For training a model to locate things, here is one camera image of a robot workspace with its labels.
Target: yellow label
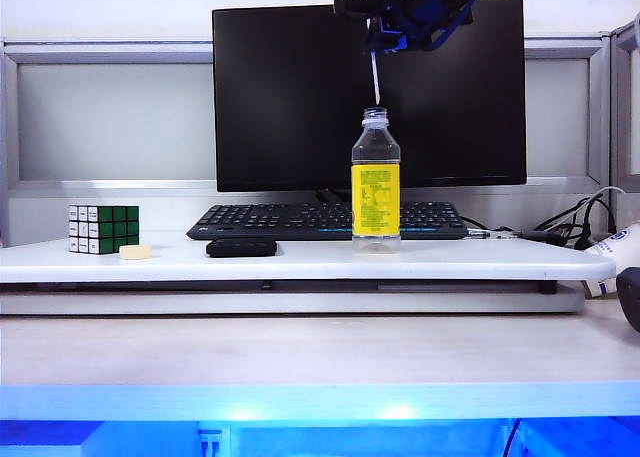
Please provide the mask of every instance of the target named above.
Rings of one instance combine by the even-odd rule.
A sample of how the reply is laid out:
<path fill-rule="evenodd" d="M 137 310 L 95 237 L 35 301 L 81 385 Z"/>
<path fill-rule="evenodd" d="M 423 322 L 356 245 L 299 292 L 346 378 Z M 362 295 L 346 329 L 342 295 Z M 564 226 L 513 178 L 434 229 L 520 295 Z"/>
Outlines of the yellow label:
<path fill-rule="evenodd" d="M 353 233 L 396 235 L 400 232 L 400 165 L 351 167 Z"/>

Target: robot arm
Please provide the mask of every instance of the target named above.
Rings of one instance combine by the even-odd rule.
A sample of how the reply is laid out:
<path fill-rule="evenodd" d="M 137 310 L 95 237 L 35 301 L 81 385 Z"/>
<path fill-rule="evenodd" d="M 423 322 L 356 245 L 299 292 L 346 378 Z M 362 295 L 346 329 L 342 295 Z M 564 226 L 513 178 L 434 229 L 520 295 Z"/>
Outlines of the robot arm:
<path fill-rule="evenodd" d="M 475 0 L 335 0 L 336 14 L 369 20 L 367 52 L 435 50 L 472 22 Z"/>

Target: black computer monitor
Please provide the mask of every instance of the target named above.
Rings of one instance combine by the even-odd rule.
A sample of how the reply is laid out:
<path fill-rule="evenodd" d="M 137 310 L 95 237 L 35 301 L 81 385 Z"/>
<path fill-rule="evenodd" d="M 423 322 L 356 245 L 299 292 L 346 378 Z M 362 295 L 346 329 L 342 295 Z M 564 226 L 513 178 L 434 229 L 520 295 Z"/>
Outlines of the black computer monitor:
<path fill-rule="evenodd" d="M 434 52 L 378 54 L 401 186 L 526 180 L 522 0 L 479 0 Z M 220 191 L 350 187 L 374 106 L 366 23 L 329 5 L 213 11 Z"/>

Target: yellow sponge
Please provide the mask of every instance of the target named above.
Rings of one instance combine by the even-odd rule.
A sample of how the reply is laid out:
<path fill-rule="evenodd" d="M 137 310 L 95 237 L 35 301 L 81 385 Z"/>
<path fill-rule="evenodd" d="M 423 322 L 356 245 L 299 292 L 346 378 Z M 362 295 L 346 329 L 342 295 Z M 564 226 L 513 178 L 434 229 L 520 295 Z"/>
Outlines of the yellow sponge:
<path fill-rule="evenodd" d="M 150 245 L 121 245 L 120 258 L 125 260 L 141 260 L 151 257 Z"/>

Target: rubik's cube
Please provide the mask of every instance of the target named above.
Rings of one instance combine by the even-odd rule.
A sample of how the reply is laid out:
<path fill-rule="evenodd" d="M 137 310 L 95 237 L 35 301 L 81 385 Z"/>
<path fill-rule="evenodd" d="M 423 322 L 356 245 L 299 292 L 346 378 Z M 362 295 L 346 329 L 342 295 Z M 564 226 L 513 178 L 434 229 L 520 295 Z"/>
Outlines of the rubik's cube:
<path fill-rule="evenodd" d="M 113 254 L 140 243 L 138 206 L 70 205 L 69 251 Z"/>

